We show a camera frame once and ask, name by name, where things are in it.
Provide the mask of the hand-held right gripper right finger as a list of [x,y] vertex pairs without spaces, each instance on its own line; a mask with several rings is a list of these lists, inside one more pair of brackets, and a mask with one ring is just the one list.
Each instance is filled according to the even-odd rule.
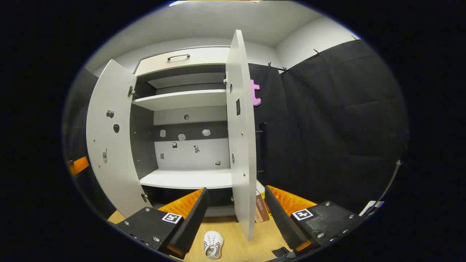
[[320,251],[358,228],[364,218],[332,201],[314,203],[274,186],[265,201],[283,239],[295,254]]

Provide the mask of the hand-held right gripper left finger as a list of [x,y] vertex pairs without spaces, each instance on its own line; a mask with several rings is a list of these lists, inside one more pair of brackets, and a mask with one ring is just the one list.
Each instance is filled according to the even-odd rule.
[[144,207],[116,227],[154,251],[184,259],[193,246],[209,202],[209,192],[204,187],[158,209]]

